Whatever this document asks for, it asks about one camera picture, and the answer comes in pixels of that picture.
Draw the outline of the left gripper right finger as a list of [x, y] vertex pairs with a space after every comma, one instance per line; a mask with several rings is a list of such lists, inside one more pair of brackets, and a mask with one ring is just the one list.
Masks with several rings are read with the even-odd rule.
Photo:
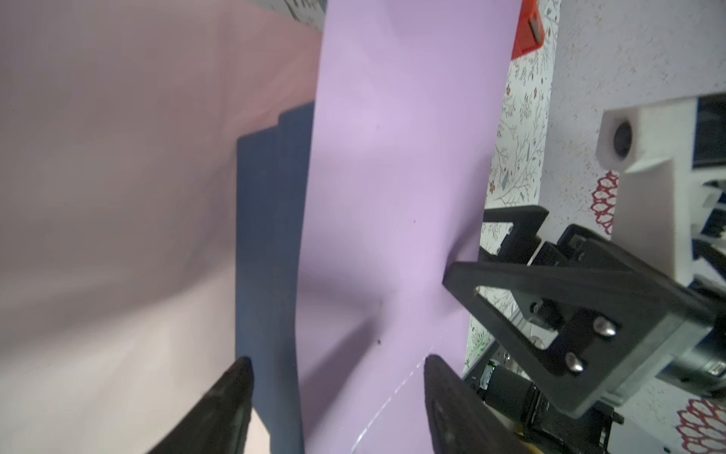
[[507, 429], [438, 355], [425, 359], [425, 408], [436, 454], [526, 454]]

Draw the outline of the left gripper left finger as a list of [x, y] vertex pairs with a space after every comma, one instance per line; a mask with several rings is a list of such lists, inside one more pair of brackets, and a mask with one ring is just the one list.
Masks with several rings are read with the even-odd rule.
[[242, 453], [253, 413], [251, 359], [237, 359], [149, 454]]

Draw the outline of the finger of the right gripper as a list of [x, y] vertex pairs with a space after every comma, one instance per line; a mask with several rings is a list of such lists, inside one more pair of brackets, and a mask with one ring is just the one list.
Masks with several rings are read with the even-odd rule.
[[[565, 266], [456, 262], [444, 287], [567, 415], [619, 407], [654, 378], [720, 400], [720, 302], [613, 244], [585, 240]], [[555, 339], [536, 347], [482, 287], [554, 304]]]
[[479, 247], [478, 261], [529, 263], [541, 244], [538, 233], [548, 214], [546, 208], [538, 205], [485, 209], [484, 223], [511, 223], [512, 229], [502, 240], [497, 253], [489, 253]]

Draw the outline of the blue gift box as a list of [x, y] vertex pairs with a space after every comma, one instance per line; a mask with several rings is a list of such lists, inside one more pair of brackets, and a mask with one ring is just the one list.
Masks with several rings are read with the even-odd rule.
[[273, 453], [304, 452], [295, 312], [314, 106], [236, 143], [236, 355]]

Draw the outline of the pink wrapping paper sheet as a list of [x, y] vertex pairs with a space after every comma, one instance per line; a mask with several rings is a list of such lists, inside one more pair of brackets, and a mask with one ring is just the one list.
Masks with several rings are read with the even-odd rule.
[[146, 453], [236, 355], [236, 143], [314, 106], [302, 453], [428, 453], [442, 285], [478, 254], [515, 1], [1, 5], [1, 449]]

